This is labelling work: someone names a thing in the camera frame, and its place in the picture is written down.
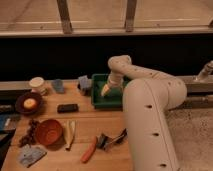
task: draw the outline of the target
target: carrot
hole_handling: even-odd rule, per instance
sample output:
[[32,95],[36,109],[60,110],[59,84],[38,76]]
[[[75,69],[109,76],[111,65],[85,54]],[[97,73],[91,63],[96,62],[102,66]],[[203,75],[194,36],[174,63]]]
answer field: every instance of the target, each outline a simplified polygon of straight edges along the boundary
[[93,153],[95,152],[97,142],[98,142],[98,138],[94,137],[91,145],[89,146],[89,148],[86,150],[86,152],[81,157],[82,163],[86,163],[90,159],[90,157],[92,157]]

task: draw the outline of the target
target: green tray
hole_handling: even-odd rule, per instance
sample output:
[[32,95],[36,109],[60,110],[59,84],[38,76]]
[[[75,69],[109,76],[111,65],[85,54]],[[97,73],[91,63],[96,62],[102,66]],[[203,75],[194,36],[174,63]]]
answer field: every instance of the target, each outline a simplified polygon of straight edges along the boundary
[[[122,93],[118,89],[112,89],[105,97],[101,96],[101,90],[106,84],[108,74],[93,74],[92,75],[92,104],[96,109],[101,108],[121,108]],[[124,79],[124,87],[129,82],[129,79]]]

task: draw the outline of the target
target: orange bowl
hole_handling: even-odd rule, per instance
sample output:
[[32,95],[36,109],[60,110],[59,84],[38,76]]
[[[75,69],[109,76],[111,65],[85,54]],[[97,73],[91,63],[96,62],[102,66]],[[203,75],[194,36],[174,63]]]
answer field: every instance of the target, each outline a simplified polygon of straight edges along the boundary
[[38,124],[34,137],[38,143],[48,146],[55,143],[62,133],[63,128],[61,124],[55,119],[48,119]]
[[[32,109],[26,109],[24,107],[24,102],[27,99],[34,99],[36,102],[35,107],[33,107]],[[42,96],[39,93],[27,92],[27,93],[24,93],[23,95],[21,95],[17,99],[15,108],[16,108],[17,112],[24,114],[24,115],[29,115],[29,114],[33,114],[33,113],[37,112],[38,109],[41,107],[41,104],[42,104]]]

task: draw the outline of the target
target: floor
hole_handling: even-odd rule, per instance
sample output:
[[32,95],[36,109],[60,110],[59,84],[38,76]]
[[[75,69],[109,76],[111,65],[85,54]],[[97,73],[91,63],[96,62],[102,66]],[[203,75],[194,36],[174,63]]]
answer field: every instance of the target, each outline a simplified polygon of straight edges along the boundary
[[213,103],[188,101],[166,116],[181,171],[212,171]]
[[[127,0],[67,0],[74,28],[122,28]],[[138,0],[135,27],[202,26],[213,19],[211,0]],[[1,0],[0,30],[60,30],[57,1]]]

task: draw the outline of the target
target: wooden table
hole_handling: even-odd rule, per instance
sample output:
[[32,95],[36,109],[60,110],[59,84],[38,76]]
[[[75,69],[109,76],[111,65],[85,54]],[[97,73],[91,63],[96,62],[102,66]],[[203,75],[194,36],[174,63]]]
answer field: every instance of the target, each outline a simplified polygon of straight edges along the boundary
[[[65,94],[57,94],[47,83],[48,95],[43,96],[44,105],[42,109],[31,117],[22,117],[11,146],[4,161],[2,171],[131,171],[133,170],[128,142],[112,147],[109,151],[97,149],[88,163],[80,161],[82,154],[90,145],[94,136],[105,133],[110,137],[117,136],[125,127],[122,111],[120,110],[96,110],[91,105],[91,98],[80,94],[77,83],[66,81],[64,83]],[[79,112],[70,114],[58,114],[57,105],[67,103],[78,103]],[[18,141],[26,134],[29,128],[29,119],[34,118],[42,121],[49,118],[57,119],[60,123],[66,120],[76,121],[76,134],[70,151],[65,150],[63,141],[55,144],[55,148],[41,148],[47,151],[47,155],[30,168],[22,166],[18,160],[20,148]]]

